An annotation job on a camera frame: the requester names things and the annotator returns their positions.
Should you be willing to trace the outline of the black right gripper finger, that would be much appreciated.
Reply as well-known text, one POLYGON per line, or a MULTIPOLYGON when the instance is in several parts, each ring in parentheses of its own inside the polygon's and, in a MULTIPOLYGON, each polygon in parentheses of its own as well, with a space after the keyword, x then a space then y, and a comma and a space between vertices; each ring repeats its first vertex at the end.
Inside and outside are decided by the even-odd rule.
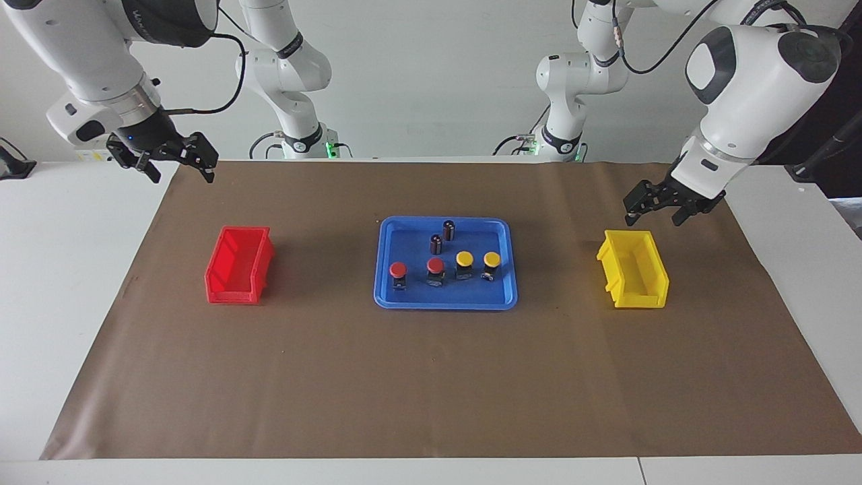
POLYGON ((218 162, 218 151, 203 133, 194 132, 188 136, 188 165, 200 172, 207 184, 213 183, 218 162))
POLYGON ((161 179, 161 172, 151 162, 148 152, 142 154, 133 153, 121 141, 117 134, 110 134, 106 140, 106 148, 110 152, 112 159, 124 169, 135 169, 140 174, 144 174, 154 184, 158 184, 161 179))

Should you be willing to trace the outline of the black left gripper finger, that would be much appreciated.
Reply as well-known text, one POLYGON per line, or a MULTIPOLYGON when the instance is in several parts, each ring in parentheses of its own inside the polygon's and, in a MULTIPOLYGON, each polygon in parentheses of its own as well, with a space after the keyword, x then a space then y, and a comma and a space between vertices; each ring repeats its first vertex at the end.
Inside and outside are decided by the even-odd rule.
POLYGON ((647 179, 638 182, 623 197, 623 206, 626 212, 625 224, 634 226, 641 216, 651 212, 655 206, 655 187, 652 182, 647 179))
POLYGON ((708 214, 724 200, 726 191, 721 191, 714 199, 703 199, 703 197, 676 197, 673 200, 678 210, 671 216, 674 226, 681 226, 689 218, 698 214, 708 214))

